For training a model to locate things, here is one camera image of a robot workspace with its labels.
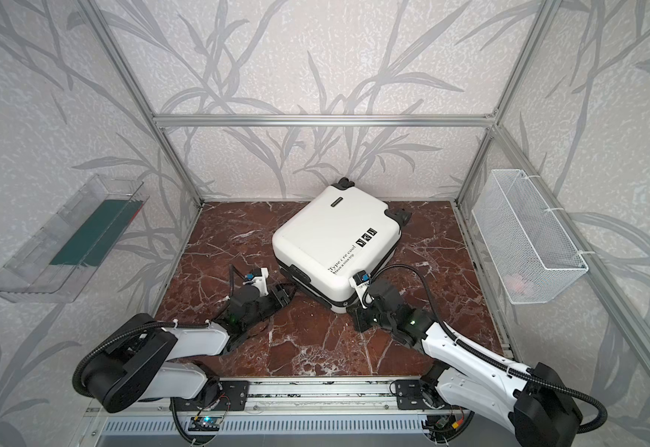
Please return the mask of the white black suitcase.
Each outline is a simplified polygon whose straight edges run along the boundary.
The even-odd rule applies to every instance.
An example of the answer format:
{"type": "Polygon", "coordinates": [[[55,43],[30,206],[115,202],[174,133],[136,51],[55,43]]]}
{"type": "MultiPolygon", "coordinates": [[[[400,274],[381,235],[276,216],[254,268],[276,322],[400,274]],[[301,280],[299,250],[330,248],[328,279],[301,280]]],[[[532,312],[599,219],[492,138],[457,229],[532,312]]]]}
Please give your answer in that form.
{"type": "Polygon", "coordinates": [[[351,279],[377,273],[393,256],[412,214],[391,209],[343,177],[272,237],[281,273],[337,314],[359,301],[351,279]]]}

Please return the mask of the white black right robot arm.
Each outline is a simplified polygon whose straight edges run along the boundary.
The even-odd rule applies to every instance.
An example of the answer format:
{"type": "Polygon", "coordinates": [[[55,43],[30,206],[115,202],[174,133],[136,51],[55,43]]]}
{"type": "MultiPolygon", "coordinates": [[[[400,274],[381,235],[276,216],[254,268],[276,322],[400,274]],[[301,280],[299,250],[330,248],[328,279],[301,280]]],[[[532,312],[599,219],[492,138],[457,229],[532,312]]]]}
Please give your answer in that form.
{"type": "Polygon", "coordinates": [[[349,283],[358,296],[351,311],[358,327],[378,327],[433,359],[419,379],[420,399],[433,410],[453,412],[449,431],[464,426],[473,413],[512,432],[522,446],[572,445],[583,416],[572,397],[539,385],[542,379],[561,381],[553,370],[540,365],[533,381],[521,379],[526,365],[497,356],[431,313],[410,307],[388,281],[359,272],[349,283]]]}

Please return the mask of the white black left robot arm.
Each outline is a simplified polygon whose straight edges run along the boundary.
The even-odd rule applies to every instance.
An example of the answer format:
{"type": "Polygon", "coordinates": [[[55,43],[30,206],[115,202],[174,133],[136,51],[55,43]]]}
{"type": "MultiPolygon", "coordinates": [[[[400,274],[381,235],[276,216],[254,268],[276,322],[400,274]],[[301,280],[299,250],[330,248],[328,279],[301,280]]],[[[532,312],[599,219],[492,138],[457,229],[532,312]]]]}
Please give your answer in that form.
{"type": "Polygon", "coordinates": [[[218,382],[216,374],[181,360],[232,353],[255,326],[289,305],[295,292],[289,283],[278,283],[264,294],[253,284],[244,285],[214,320],[201,325],[137,314],[79,361],[73,389],[98,400],[108,413],[144,400],[209,395],[218,382]]]}

